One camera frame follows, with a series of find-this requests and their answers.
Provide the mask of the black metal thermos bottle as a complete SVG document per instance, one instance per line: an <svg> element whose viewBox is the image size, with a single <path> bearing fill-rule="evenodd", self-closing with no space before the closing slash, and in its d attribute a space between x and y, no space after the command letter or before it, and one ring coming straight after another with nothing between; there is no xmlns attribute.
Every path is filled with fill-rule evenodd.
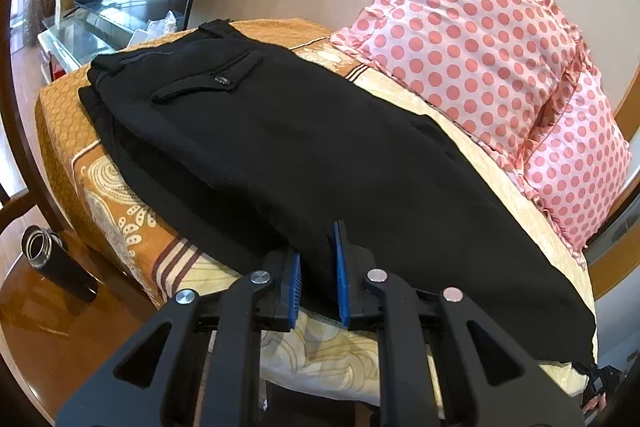
<svg viewBox="0 0 640 427"><path fill-rule="evenodd" d="M31 225L22 236L22 253L32 269L85 303L98 295L98 282L69 253L61 236Z"/></svg>

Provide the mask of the dark wooden side table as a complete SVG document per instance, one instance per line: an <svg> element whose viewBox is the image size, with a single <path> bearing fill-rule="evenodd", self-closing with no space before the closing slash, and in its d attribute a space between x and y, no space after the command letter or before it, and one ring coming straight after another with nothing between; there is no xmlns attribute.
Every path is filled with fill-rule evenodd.
<svg viewBox="0 0 640 427"><path fill-rule="evenodd" d="M155 307L134 280L69 231L62 239L96 277L99 294L85 303L59 288L21 252L29 225L48 224L23 190L1 209L1 358L36 414L52 425L66 400Z"/></svg>

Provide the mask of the pink polka dot pillow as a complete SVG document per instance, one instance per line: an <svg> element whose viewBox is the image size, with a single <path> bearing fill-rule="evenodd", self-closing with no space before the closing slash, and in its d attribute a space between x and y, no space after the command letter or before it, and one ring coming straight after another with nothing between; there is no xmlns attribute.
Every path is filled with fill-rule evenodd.
<svg viewBox="0 0 640 427"><path fill-rule="evenodd" d="M553 0L373 0L332 44L521 165L541 109L582 69L579 31Z"/></svg>
<svg viewBox="0 0 640 427"><path fill-rule="evenodd" d="M525 194L579 253L602 225L628 158L600 70L566 72L524 145Z"/></svg>

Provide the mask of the left pink polka dot pillow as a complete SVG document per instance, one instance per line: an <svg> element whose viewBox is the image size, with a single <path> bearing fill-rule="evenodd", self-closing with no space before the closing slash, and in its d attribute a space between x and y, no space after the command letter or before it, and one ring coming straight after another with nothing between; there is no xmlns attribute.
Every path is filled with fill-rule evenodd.
<svg viewBox="0 0 640 427"><path fill-rule="evenodd" d="M541 109L582 69L579 31L553 0L373 0L332 44L521 165Z"/></svg>

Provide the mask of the yellow orange patterned bedspread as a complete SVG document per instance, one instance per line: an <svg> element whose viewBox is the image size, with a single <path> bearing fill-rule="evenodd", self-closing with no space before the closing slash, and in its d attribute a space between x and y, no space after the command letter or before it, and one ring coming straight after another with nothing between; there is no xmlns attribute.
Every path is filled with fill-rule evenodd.
<svg viewBox="0 0 640 427"><path fill-rule="evenodd" d="M572 283L588 309L590 277L566 249L542 213L526 199L495 161L433 107L377 70L335 49L328 28L309 20L244 20L244 35L280 44L322 65L355 86L442 127L506 209L523 225L555 269ZM201 294L227 288L237 277L168 227L137 199L102 147L77 91L87 82L81 66L41 90L35 107L38 141L51 191L82 240L121 265L160 307L176 291ZM378 404L378 346L371 335L341 329L303 312L287 334L262 337L262 377L294 391L329 399Z"/></svg>

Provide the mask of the black pants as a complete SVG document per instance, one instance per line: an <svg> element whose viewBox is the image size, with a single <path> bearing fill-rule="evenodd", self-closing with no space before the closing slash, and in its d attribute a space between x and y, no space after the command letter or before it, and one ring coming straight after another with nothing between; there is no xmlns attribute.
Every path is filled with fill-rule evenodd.
<svg viewBox="0 0 640 427"><path fill-rule="evenodd" d="M419 291L457 287L529 355L586 369L596 319L432 118L224 20L91 63L78 91L142 202L239 273L298 254L302 305L357 327L335 225Z"/></svg>

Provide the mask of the glass tv stand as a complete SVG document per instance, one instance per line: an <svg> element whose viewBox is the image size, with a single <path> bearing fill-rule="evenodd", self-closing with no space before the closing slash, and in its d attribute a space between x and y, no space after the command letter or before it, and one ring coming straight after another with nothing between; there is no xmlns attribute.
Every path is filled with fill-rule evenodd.
<svg viewBox="0 0 640 427"><path fill-rule="evenodd" d="M181 23L181 17L168 12L162 20L147 23L134 18L134 28L128 28L76 6L59 17L43 20L43 31L37 38L44 54L54 58L64 72L71 72L90 63L97 55L115 53L177 31Z"/></svg>

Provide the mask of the right pink polka dot pillow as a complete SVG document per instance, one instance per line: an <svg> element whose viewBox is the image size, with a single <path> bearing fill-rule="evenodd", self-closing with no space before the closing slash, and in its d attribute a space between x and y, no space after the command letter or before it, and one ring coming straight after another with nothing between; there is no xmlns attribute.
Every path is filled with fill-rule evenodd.
<svg viewBox="0 0 640 427"><path fill-rule="evenodd" d="M579 253L602 225L628 158L600 70L566 72L524 145L525 194Z"/></svg>

